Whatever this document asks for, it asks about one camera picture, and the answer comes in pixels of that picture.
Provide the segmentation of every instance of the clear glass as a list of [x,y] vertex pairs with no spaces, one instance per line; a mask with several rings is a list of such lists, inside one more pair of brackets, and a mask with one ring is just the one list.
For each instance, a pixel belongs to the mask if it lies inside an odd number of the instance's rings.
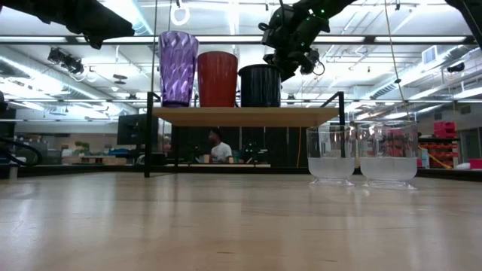
[[348,177],[355,170],[356,130],[351,126],[307,129],[308,168],[312,184],[353,185]]
[[416,189],[407,181],[416,174],[417,133],[413,121],[366,123],[358,127],[360,166],[367,186]]

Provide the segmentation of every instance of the wooden shelf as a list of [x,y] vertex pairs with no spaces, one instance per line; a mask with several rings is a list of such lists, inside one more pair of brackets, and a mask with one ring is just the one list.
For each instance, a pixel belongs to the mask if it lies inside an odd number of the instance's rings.
[[153,108],[176,126],[311,127],[338,116],[338,108]]

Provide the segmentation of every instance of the red bin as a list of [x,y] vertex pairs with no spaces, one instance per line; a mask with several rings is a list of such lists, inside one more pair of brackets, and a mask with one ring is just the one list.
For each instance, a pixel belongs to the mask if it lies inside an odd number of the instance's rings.
[[201,107],[234,107],[238,59],[231,53],[208,52],[197,58]]

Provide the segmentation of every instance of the ceiling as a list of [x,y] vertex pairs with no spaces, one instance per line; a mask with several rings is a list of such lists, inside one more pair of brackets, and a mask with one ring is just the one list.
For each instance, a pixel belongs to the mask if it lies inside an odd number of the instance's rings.
[[[285,4],[295,1],[287,0]],[[156,2],[146,0],[104,0],[105,6],[130,20],[138,34],[159,35],[167,30],[179,30],[193,35],[261,35],[258,24],[267,22],[279,7],[272,0],[203,0],[184,1],[182,7],[189,9],[188,21],[177,26],[169,18],[171,1],[159,1],[157,22],[155,21]],[[395,10],[390,4],[389,22],[393,35],[471,35],[460,13],[445,4],[445,1],[401,1],[401,9]],[[176,20],[182,20],[184,11],[175,11]],[[52,23],[47,25],[38,18],[4,8],[0,14],[0,35],[70,35],[64,26]],[[343,12],[331,19],[332,35],[388,35],[383,1],[356,1]],[[23,65],[47,67],[39,70],[44,75],[56,78],[63,84],[74,81],[78,88],[86,92],[98,91],[106,97],[125,99],[130,94],[145,99],[151,90],[151,71],[153,52],[145,45],[105,45],[94,50],[88,45],[0,45],[24,56]],[[86,71],[81,76],[70,77],[59,66],[52,66],[47,56],[52,47],[60,47],[64,52],[82,58]],[[347,98],[361,98],[359,90],[370,89],[395,75],[392,51],[387,45],[317,45],[326,73],[315,75],[297,74],[283,83],[282,98],[295,94],[296,99],[327,99],[337,91],[344,91]],[[396,67],[399,71],[418,63],[422,52],[429,45],[396,45],[393,47]],[[239,59],[239,69],[246,65],[263,63],[264,54],[271,52],[263,45],[201,44],[199,53],[212,50],[235,53]],[[480,61],[474,60],[473,67]],[[158,59],[154,57],[154,91],[160,92],[160,75],[157,71]],[[113,74],[125,75],[125,85],[117,85]],[[431,73],[405,87],[415,89],[415,93],[441,84],[440,73]],[[143,108],[144,103],[132,108]]]

